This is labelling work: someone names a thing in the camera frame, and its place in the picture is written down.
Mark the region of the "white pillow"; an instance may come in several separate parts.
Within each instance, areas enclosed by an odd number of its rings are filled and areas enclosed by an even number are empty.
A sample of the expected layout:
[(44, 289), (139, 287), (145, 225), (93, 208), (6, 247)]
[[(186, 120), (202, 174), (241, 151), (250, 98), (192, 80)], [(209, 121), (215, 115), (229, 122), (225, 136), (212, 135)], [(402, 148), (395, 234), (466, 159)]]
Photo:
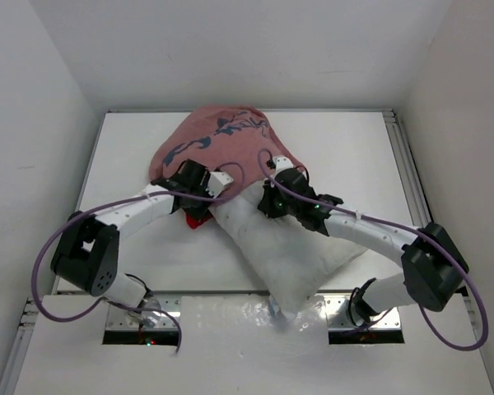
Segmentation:
[(258, 181), (211, 213), (267, 287), (273, 313), (292, 321), (340, 267), (367, 249), (306, 230), (292, 216), (267, 218), (258, 209), (262, 196)]

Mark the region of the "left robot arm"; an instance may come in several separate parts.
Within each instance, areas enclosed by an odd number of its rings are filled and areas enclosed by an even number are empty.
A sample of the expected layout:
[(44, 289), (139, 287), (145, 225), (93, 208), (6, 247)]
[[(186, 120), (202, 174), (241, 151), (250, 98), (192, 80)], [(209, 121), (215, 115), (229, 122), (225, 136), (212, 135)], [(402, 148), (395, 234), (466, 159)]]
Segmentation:
[(102, 297), (129, 308), (138, 308), (147, 289), (119, 270), (119, 245), (130, 235), (180, 208), (206, 208), (202, 202), (179, 193), (209, 198), (208, 168), (193, 160), (182, 163), (169, 178), (148, 184), (131, 202), (96, 213), (79, 211), (60, 237), (51, 262), (52, 271), (93, 297)]

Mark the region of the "red patterned pillowcase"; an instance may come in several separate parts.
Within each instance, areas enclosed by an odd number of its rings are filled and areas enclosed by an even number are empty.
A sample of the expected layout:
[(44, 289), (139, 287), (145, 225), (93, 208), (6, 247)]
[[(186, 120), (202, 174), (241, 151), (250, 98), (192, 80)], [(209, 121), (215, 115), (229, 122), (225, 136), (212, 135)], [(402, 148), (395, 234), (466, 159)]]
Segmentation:
[(210, 170), (228, 162), (242, 165), (244, 186), (263, 185), (258, 152), (268, 149), (293, 165), (302, 163), (285, 147), (266, 115), (248, 106), (208, 105), (194, 110), (163, 142), (151, 159), (149, 178), (168, 179), (186, 160)]

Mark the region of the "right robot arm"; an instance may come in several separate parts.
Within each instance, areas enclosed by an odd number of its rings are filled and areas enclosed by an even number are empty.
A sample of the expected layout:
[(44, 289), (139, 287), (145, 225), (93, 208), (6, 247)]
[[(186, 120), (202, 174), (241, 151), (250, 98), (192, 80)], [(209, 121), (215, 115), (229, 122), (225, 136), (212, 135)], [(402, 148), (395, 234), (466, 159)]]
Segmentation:
[(469, 272), (443, 226), (430, 222), (417, 228), (360, 215), (339, 197), (317, 194), (293, 167), (264, 180), (259, 210), (269, 218), (293, 216), (307, 230), (359, 244), (401, 268), (399, 274), (371, 278), (353, 292), (347, 316), (359, 326), (404, 305), (440, 312)]

